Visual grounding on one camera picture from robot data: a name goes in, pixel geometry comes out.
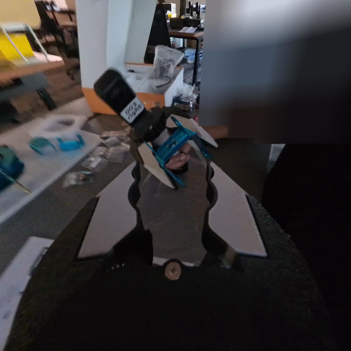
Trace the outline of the person's right hand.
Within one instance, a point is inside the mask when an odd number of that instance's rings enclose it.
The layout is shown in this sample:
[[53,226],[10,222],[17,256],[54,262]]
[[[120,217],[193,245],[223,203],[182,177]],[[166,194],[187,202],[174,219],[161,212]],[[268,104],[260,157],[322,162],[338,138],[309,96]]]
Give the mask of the person's right hand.
[[172,156],[168,163],[166,164],[166,167],[169,170],[181,170],[184,168],[184,166],[187,164],[187,162],[191,159],[190,151],[192,147],[189,143],[186,143],[179,151],[177,154]]

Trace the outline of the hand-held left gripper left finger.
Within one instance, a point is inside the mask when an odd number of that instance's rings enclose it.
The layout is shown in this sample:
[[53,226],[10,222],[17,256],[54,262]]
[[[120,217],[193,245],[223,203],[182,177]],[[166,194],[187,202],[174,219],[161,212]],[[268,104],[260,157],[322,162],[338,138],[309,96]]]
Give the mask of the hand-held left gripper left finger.
[[96,197],[96,205],[85,230],[77,259],[116,259],[130,254],[153,259],[153,238],[143,225],[138,201],[140,164],[132,162]]

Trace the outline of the blue disc robot base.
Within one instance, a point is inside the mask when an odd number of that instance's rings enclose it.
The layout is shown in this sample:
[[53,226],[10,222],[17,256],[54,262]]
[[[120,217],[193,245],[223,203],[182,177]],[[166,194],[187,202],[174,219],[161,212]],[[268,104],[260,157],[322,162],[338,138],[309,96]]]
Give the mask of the blue disc robot base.
[[30,194],[31,192],[18,182],[23,171],[24,163],[16,153],[8,146],[2,145],[0,147],[0,191],[2,192],[12,185]]

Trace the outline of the pile of small parts bags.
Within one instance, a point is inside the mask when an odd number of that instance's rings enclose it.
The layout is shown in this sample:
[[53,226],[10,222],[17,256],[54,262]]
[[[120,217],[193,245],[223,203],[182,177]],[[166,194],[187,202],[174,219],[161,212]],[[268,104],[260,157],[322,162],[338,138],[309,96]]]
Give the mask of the pile of small parts bags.
[[127,129],[105,131],[100,143],[81,162],[81,170],[68,172],[63,179],[63,188],[87,185],[94,182],[96,173],[109,165],[120,164],[130,157],[130,138]]

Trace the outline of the grey foam board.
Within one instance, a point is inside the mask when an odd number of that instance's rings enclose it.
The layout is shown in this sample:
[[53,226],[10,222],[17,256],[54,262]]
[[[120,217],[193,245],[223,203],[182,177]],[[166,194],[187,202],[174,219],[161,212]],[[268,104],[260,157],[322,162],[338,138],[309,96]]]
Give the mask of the grey foam board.
[[[98,135],[82,130],[86,121],[85,116],[51,114],[1,134],[1,145],[12,149],[24,163],[24,173],[20,176],[19,182],[30,191],[28,194],[12,185],[1,191],[1,223],[32,201],[100,143]],[[73,151],[60,149],[57,138],[73,141],[77,140],[77,135],[84,141],[82,147]],[[35,137],[48,139],[55,146],[55,150],[48,147],[43,155],[33,151],[29,144]]]

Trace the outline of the small blue metal bracket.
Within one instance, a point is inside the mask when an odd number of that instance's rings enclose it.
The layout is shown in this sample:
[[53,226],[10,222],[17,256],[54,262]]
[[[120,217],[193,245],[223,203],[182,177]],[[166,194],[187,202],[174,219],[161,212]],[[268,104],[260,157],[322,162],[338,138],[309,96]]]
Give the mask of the small blue metal bracket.
[[43,137],[32,138],[29,141],[28,145],[34,152],[36,152],[41,156],[49,155],[57,151],[54,144],[47,138],[43,138]]

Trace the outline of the yellow panel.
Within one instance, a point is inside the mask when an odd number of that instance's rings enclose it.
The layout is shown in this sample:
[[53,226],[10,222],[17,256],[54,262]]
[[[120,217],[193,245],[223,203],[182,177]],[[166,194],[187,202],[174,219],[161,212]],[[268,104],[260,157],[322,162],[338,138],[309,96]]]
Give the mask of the yellow panel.
[[0,25],[1,61],[16,66],[30,65],[36,62],[31,44],[37,44],[37,36],[27,23],[9,22]]

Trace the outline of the cardboard box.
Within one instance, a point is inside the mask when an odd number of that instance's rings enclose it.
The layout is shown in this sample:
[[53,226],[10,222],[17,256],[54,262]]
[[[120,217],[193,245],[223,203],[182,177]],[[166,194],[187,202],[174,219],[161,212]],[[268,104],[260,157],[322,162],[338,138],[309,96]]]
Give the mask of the cardboard box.
[[[127,78],[127,81],[131,83],[136,95],[147,109],[156,106],[170,107],[174,97],[183,86],[184,68],[182,66],[174,68],[173,74],[170,76],[171,79],[167,77],[151,79],[152,64],[124,63],[122,66],[117,67],[117,70],[123,75],[128,74],[131,77]],[[93,78],[97,79],[98,75],[96,73],[81,74],[82,92],[91,111],[98,114],[116,115],[116,112],[94,92]]]

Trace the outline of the bubble wrap sheet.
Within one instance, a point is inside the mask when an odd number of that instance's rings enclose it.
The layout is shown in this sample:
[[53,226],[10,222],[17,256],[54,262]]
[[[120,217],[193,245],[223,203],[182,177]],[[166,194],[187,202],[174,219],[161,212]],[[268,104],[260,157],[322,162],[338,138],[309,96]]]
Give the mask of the bubble wrap sheet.
[[175,67],[182,61],[184,53],[172,47],[157,45],[153,61],[153,77],[173,77]]

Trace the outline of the assembly instruction sheet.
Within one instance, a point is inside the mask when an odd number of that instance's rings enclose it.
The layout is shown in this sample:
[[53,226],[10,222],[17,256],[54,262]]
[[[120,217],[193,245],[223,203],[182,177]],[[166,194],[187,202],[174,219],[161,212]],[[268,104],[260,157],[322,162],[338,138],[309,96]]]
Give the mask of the assembly instruction sheet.
[[53,242],[53,239],[30,237],[2,274],[0,280],[1,335],[10,330],[29,280]]

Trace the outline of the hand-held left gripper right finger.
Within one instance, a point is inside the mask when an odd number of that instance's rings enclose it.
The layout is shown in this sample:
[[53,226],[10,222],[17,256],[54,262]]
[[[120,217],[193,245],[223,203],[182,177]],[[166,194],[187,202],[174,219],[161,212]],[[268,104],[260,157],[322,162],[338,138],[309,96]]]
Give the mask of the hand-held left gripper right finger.
[[266,259],[267,251],[248,194],[214,162],[206,167],[206,199],[201,242],[206,258],[222,267],[240,257]]

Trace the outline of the blue perforated metal plate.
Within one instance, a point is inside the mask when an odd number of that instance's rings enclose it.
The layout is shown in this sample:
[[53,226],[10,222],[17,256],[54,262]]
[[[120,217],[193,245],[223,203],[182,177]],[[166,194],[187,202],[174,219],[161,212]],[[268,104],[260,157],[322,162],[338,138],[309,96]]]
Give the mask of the blue perforated metal plate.
[[63,152],[75,151],[85,146],[85,141],[80,134],[74,137],[57,138],[59,149]]

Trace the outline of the dark low bench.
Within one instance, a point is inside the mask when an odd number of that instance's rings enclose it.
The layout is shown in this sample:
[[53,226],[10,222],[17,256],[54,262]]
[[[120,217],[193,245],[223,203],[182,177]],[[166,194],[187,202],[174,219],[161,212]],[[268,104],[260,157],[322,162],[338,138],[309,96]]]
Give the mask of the dark low bench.
[[17,98],[25,93],[36,92],[39,98],[49,111],[57,108],[52,96],[47,91],[49,81],[42,72],[32,73],[24,77],[13,78],[10,84],[0,88],[0,115],[1,121],[9,120],[15,124],[19,124],[16,120],[18,115],[17,109],[12,105],[11,99]]

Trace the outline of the wooden table with black legs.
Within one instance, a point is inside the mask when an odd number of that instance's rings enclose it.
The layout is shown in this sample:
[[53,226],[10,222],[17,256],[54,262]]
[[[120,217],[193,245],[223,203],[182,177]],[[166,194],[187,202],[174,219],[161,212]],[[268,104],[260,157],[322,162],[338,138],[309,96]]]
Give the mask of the wooden table with black legs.
[[192,33],[187,33],[187,32],[181,32],[180,30],[176,30],[176,29],[169,29],[169,36],[174,38],[193,40],[196,42],[195,61],[194,61],[194,69],[193,69],[193,76],[192,76],[192,84],[193,85],[196,84],[197,77],[198,77],[198,68],[199,68],[200,44],[201,42],[203,42],[204,31],[196,30]]

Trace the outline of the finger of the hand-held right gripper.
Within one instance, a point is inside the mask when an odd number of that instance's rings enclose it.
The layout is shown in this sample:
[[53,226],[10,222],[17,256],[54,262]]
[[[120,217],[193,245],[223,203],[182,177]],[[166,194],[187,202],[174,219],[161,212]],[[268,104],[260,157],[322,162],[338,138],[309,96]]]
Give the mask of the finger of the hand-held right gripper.
[[167,118],[167,127],[174,128],[176,127],[175,122],[172,120],[172,117],[178,120],[185,128],[195,132],[198,137],[202,140],[202,142],[207,143],[215,148],[218,147],[217,142],[201,127],[199,126],[194,119],[192,118],[185,118],[182,116],[171,114]]
[[153,174],[160,182],[169,188],[175,189],[175,185],[170,180],[169,175],[160,167],[158,161],[156,160],[153,152],[148,143],[142,143],[137,148],[141,159],[143,161],[143,166],[151,174]]

